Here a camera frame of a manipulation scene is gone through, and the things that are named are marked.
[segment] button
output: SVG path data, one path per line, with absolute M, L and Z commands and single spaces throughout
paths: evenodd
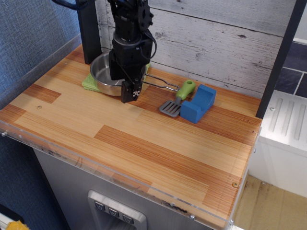
M 133 224 L 133 219 L 131 217 L 126 216 L 125 214 L 123 215 L 123 220 L 128 224 Z
M 109 213 L 114 216 L 114 217 L 119 217 L 119 214 L 117 211 L 115 211 L 114 209 L 109 208 Z
M 103 204 L 98 203 L 97 201 L 95 201 L 95 206 L 96 208 L 98 208 L 101 211 L 105 211 L 105 206 Z

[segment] yellow object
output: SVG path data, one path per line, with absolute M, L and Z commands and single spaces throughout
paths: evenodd
M 6 230 L 30 230 L 30 229 L 19 220 L 17 222 L 9 223 Z

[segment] wooden countertop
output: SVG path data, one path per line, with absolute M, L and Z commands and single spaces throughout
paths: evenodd
M 240 188 L 233 183 L 242 183 L 260 128 L 260 100 L 212 87 L 214 105 L 193 124 L 159 112 L 175 98 L 165 89 L 145 85 L 138 101 L 126 104 L 84 90 L 89 67 L 80 46 L 0 111 L 1 130 L 77 167 L 114 171 L 108 176 L 222 227 L 219 218 L 231 218 Z M 179 85 L 186 80 L 149 73 Z

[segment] spatula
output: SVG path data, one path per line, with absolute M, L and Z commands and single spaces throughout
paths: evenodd
M 191 80 L 186 80 L 181 89 L 176 93 L 175 101 L 168 100 L 162 106 L 160 106 L 160 112 L 169 115 L 171 117 L 176 117 L 179 115 L 181 110 L 180 102 L 187 98 L 187 95 L 193 92 L 196 88 L 195 82 Z

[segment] wooden floor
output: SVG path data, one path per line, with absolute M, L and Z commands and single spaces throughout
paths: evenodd
M 244 230 L 306 230 L 307 198 L 248 176 L 235 225 Z

